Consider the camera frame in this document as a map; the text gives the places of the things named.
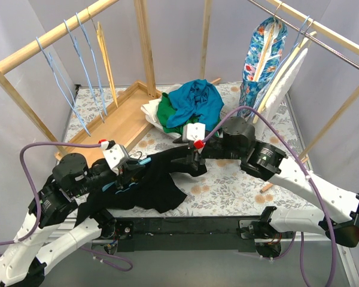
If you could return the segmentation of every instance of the wooden drying rack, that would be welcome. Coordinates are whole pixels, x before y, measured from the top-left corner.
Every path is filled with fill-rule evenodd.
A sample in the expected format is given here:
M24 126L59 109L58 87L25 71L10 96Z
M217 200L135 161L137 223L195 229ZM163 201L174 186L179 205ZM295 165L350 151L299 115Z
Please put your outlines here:
M78 18L82 23L85 23L86 21L90 20L92 17L98 15L100 12L107 9L112 4L118 1L119 0L98 0L91 6L79 12ZM304 21L306 18L304 14L279 0L267 1L300 21ZM205 9L203 11L203 33L200 61L200 78L202 79L205 76L211 5L212 0L205 0ZM144 69L147 82L134 82L118 98L118 107L116 107L114 102L110 104L107 107L108 116L105 120L105 123L101 121L100 116L92 120L87 125L87 128L92 134L91 137L89 137L84 130L81 130L69 142L76 144L94 144L99 139L107 138L114 139L116 142L124 145L128 150L130 150L146 134L146 132L149 131L152 126L145 120L145 115L140 110L140 107L142 104L147 103L150 99L155 99L159 97L161 93L156 89L156 81L154 79L153 55L150 43L147 2L146 0L134 0L134 6L136 11L142 58L144 61ZM70 30L74 30L79 27L79 22L76 16L69 18L66 22ZM340 45L359 55L359 45L357 45L356 43L350 41L349 39L346 39L342 35L339 35L338 33L330 30L329 28L323 26L316 21L312 22L312 19L309 19L308 22L311 24L312 29L315 29L319 33L322 33L323 35L329 37L330 39L336 41ZM40 36L39 41L42 47L46 48L49 45L52 45L57 40L61 39L66 34L68 34L68 30L65 24L62 23L50 30L49 32L45 33L44 35ZM28 105L24 98L21 97L20 93L5 77L6 73L12 71L14 68L29 60L34 55L38 54L40 51L41 50L38 43L34 40L28 45L13 53L12 55L1 60L0 86L5 90L9 97L11 97L13 101L15 101L15 103L28 116L28 118L34 123L34 125L36 125L37 128L39 128L39 130L50 141L57 142L57 138L52 134L52 132L47 128L47 126L41 121L40 117L36 115L36 113L32 110L32 108ZM220 78L214 80L214 84L219 82L219 80ZM352 97L350 97L348 100L349 103L348 101L346 101L343 104L345 105L345 107L341 107L340 111L338 111L334 115L334 117L336 118L333 117L333 120L331 119L329 123L326 124L321 133L319 133L319 138L323 136L323 134L332 126L335 120L357 98L357 96L359 95L359 88L357 89L357 92L358 93L356 97L352 95ZM78 148L63 148L62 146L59 146L57 148L59 152L56 154L56 158L61 158L61 156L69 152L80 152L87 157L89 164L102 156L101 152L96 151L96 149L83 150Z

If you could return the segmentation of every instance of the green cloth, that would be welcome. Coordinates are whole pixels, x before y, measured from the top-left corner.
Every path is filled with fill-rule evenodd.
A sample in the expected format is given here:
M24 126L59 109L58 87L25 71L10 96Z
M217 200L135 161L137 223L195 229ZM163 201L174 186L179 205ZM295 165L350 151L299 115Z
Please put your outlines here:
M170 102L170 100L168 98L168 94L162 93L161 102L158 104L157 118L160 121L160 124L162 125L163 131L165 133L179 133L181 135L184 130L185 125L198 123L198 121L199 121L199 117L192 116L191 118L189 118L186 121L186 123L184 123L181 126L173 127L171 129L167 128L166 123L168 122L168 118L171 115L174 115L175 113L176 113L176 110L173 108L172 103Z

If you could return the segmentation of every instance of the wooden tray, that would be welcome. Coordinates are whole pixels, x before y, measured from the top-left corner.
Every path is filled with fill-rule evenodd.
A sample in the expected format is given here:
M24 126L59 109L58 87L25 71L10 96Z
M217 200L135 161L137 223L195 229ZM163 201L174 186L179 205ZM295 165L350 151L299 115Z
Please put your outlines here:
M152 128L152 125L146 121L145 114L141 111L141 105L148 103L151 99L148 96L147 85L142 81L135 81L118 97L118 108L113 102L107 108L107 117L103 112L104 123L98 115L87 125L92 136L89 136L82 129L69 143L96 144L100 139L112 139L130 151ZM67 147L66 151L68 153L79 152L85 156L89 166L103 157L99 148ZM58 160L62 158L60 152L55 153L55 156Z

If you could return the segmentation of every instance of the blue floral garment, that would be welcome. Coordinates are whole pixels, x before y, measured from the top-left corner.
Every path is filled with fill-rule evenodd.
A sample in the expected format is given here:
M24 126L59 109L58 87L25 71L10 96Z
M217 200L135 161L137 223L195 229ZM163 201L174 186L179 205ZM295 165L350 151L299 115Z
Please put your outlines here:
M266 61L263 62L264 68L258 81L254 81L254 75L260 62L262 49L266 45L264 34L265 31L268 31L274 24L274 18L269 17L254 30L246 56L245 66L242 71L241 97L239 99L240 106L254 106L258 92L271 80L279 65L285 45L285 39L287 37L287 28L282 22L278 20L275 21L275 24L278 25L276 26L278 35L271 40L272 42L269 46L271 47L271 54L265 59ZM246 117L249 114L250 112L245 110L238 112L238 116L243 115Z

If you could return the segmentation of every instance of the floral tablecloth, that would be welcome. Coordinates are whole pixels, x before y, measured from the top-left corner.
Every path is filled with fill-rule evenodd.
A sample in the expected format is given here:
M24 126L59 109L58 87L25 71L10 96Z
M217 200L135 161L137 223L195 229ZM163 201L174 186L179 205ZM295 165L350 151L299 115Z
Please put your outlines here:
M223 117L239 102L239 84L222 84L217 86L225 103L221 111ZM111 103L110 92L105 89L107 104ZM78 92L78 109L84 121L88 122L96 116L96 109L89 90L81 88ZM298 153L302 151L301 144L294 131L290 113L285 102L282 102L272 124ZM80 123L73 115L68 127L66 140L72 138L81 129ZM266 128L262 141L285 150L282 143ZM141 151L143 156L172 148L175 145L166 134L152 128L134 147L130 154ZM229 215L259 215L265 206L278 206L286 209L308 209L313 206L297 195L274 186L268 192L260 194L260 189L267 183L253 178L239 168L237 160L207 160L208 173L198 178L190 175L174 173L172 177L177 186L188 196L175 210L160 214L157 211L135 207L131 210L111 210L114 216L229 216Z

